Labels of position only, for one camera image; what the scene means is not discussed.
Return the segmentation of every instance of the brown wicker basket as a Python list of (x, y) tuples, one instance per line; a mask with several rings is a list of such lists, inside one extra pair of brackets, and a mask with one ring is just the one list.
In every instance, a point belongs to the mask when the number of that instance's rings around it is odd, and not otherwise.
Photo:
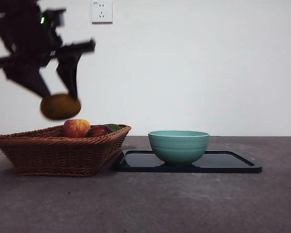
[(93, 176), (121, 151), (131, 127), (119, 126), (91, 138), (62, 137), (62, 125), (0, 135), (0, 149), (20, 175)]

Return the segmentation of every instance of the red apple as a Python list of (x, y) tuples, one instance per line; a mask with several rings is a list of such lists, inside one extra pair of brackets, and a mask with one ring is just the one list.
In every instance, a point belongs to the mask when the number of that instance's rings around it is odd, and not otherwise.
[(98, 137), (108, 133), (112, 133), (112, 130), (106, 125), (96, 125), (87, 131), (85, 137)]
[(85, 137), (86, 132), (91, 128), (87, 120), (73, 119), (66, 120), (63, 125), (64, 137)]

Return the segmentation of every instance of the gray concrete floor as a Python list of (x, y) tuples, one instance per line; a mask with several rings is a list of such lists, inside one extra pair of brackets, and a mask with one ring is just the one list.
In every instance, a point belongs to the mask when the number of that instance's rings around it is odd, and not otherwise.
[[(128, 136), (124, 150), (150, 149)], [(211, 137), (258, 174), (22, 177), (0, 152), (0, 233), (291, 233), (291, 137)]]

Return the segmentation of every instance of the electrical outlet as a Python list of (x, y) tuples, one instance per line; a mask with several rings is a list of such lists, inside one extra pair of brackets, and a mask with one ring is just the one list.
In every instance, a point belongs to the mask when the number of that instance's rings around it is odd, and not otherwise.
[(94, 0), (91, 3), (92, 23), (112, 23), (112, 0)]

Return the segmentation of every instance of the ceramic bowl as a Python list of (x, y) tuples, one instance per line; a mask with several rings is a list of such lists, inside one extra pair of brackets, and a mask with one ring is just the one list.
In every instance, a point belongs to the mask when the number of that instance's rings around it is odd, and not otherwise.
[(205, 153), (209, 133), (198, 131), (154, 131), (148, 133), (156, 156), (167, 165), (187, 166)]

